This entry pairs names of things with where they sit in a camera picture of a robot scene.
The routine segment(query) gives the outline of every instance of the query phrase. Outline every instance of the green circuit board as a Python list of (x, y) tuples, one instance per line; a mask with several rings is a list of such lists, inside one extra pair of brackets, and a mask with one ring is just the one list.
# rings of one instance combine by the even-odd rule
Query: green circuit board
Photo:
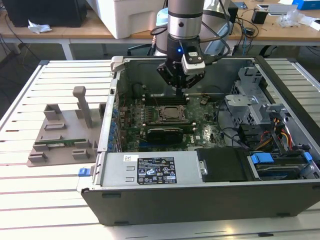
[[(145, 105), (142, 100), (135, 100), (133, 103), (122, 107), (120, 115), (121, 128), (124, 133), (122, 150), (124, 152), (159, 152), (159, 151), (193, 151), (196, 148), (225, 147), (226, 143), (223, 135), (217, 128), (215, 113), (216, 103), (207, 102), (202, 96), (192, 96), (186, 105), (162, 106)], [(165, 125), (165, 128), (183, 129), (182, 142), (172, 145), (149, 144), (146, 138), (150, 128), (159, 128), (160, 109), (178, 109), (183, 115), (175, 115), (167, 121), (172, 121)]]

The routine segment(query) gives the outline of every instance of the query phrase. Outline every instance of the computer case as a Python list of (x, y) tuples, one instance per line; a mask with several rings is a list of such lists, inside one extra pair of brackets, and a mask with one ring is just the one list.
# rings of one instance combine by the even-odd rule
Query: computer case
[(2, 0), (15, 27), (35, 24), (81, 27), (87, 16), (86, 0)]

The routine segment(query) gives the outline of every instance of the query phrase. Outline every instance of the white label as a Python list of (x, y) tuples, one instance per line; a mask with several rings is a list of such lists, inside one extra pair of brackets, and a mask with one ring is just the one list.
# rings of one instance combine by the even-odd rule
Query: white label
[(124, 162), (137, 162), (139, 155), (124, 155), (123, 161)]
[(64, 143), (52, 143), (52, 144), (47, 144), (48, 148), (63, 148), (65, 146)]
[(196, 57), (196, 56), (198, 56), (198, 53), (196, 51), (192, 51), (192, 52), (189, 52), (189, 56)]
[(164, 176), (163, 179), (166, 179), (166, 180), (176, 179), (176, 176)]

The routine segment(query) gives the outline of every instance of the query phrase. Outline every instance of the blue box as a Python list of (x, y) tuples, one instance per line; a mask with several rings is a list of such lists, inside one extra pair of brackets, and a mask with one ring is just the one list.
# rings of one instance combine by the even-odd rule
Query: blue box
[(293, 0), (292, 4), (298, 4), (297, 9), (299, 10), (320, 9), (320, 0), (318, 1)]

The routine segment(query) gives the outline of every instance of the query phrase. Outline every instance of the white box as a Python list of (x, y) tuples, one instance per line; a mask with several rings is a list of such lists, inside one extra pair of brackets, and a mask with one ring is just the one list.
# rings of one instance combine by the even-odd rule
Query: white box
[(87, 0), (116, 39), (151, 31), (163, 0)]

